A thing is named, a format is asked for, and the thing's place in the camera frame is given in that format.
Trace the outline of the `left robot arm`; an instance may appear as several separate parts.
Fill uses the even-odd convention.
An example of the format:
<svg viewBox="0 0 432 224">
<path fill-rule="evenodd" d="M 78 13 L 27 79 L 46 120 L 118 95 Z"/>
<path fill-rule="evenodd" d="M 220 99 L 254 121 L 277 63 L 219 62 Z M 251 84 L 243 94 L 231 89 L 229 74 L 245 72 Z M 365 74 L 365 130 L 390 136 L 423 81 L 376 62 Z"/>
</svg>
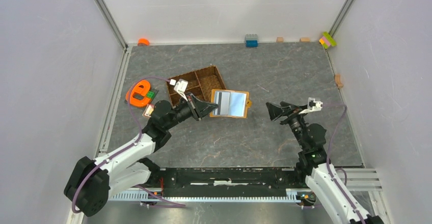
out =
<svg viewBox="0 0 432 224">
<path fill-rule="evenodd" d="M 141 160 L 162 148 L 171 138 L 170 129 L 193 118 L 202 120 L 219 106 L 187 93 L 173 106 L 167 100 L 156 102 L 147 125 L 129 142 L 91 159 L 77 161 L 65 186 L 64 195 L 71 201 L 73 213 L 90 217 L 99 212 L 108 199 L 136 185 L 156 186 L 160 173 Z"/>
</svg>

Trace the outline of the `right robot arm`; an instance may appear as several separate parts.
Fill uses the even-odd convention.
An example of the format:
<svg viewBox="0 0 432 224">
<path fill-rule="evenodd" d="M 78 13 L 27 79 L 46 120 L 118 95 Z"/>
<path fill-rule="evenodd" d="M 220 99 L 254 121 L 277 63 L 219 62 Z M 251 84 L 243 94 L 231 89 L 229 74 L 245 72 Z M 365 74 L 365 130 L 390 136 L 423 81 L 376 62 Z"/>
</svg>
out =
<svg viewBox="0 0 432 224">
<path fill-rule="evenodd" d="M 318 112 L 326 105 L 309 98 L 305 105 L 287 102 L 266 104 L 271 121 L 288 125 L 301 147 L 294 170 L 294 181 L 300 187 L 309 187 L 317 196 L 333 223 L 383 223 L 378 215 L 371 215 L 349 192 L 337 175 L 330 160 L 330 150 L 324 149 L 326 129 L 306 123 L 307 114 Z"/>
</svg>

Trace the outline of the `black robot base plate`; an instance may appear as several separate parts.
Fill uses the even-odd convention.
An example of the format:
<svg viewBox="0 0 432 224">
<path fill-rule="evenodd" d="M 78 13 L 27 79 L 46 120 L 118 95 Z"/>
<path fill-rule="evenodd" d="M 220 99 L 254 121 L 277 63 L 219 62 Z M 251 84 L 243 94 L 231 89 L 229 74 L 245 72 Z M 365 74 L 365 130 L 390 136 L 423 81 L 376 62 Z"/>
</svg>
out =
<svg viewBox="0 0 432 224">
<path fill-rule="evenodd" d="M 282 197 L 287 189 L 306 189 L 292 167 L 167 167 L 143 185 L 164 197 Z"/>
</svg>

